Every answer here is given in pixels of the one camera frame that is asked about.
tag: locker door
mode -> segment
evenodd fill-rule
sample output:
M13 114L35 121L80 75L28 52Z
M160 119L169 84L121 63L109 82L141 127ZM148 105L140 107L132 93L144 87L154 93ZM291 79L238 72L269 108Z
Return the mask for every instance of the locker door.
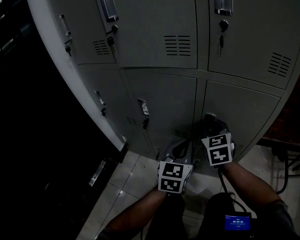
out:
M129 144L129 150L144 156L152 156L147 139L140 129L131 100L118 70L82 70L82 76L100 110L105 103L106 118L114 131L124 135Z
M202 116L215 113L228 125L238 157L264 126L278 101L278 97L262 92L207 81Z
M115 63L96 0L51 0L51 3L65 42L72 37L68 45L79 64ZM60 15L64 15L67 30L71 32L68 36Z
M218 30L228 21L220 57ZM300 0L233 0L233 15L210 0L209 71L285 89L300 47Z
M127 70L127 75L136 103L145 101L148 108L147 133L155 150L163 153L171 143L191 136L195 78L136 70Z
M120 67L197 68L195 0L113 0L118 20L107 22Z

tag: forearm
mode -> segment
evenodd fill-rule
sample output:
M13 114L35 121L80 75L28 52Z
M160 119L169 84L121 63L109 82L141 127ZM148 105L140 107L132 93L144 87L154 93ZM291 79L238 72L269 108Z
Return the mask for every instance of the forearm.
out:
M106 227L116 232L138 233L151 220L166 195L166 192L158 190L158 186L155 187L111 220Z
M276 200L281 200L265 181L235 162L223 166L222 172L240 198L255 212Z

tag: black pants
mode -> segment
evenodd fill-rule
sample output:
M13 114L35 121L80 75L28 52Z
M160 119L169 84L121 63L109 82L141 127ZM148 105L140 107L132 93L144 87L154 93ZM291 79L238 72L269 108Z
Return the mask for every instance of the black pants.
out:
M184 210L185 201L180 194L167 196L155 212L145 240L188 239L182 220ZM197 239L218 239L225 224L225 215L234 211L232 200L227 194L219 193L211 197Z

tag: floor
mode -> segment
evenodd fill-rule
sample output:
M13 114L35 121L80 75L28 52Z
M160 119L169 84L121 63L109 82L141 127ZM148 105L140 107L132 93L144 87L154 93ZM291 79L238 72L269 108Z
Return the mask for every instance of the floor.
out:
M296 153L289 154L291 157L297 155ZM284 163L272 155L270 148L256 145L239 163L270 184L276 191L282 188ZM129 151L123 163L115 169L77 240L94 240L108 222L156 186L158 166L158 161ZM224 182L227 190L235 193L226 179ZM219 192L223 192L219 178L195 172L191 175L185 188L186 207L182 217L189 239L197 236L205 213L205 203ZM290 177L287 188L280 194L280 197L288 205L288 212L295 230L300 234L300 177ZM243 203L237 194L235 199L243 204L247 211L252 212L253 218L256 218L256 214ZM241 208L236 204L235 210L241 211ZM146 237L149 225L150 223L143 230L143 239Z

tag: blue screen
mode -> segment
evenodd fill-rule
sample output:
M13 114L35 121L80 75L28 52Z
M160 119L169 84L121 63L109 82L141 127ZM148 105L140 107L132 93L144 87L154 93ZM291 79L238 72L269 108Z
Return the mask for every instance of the blue screen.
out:
M250 230L250 217L226 215L224 229L231 231Z

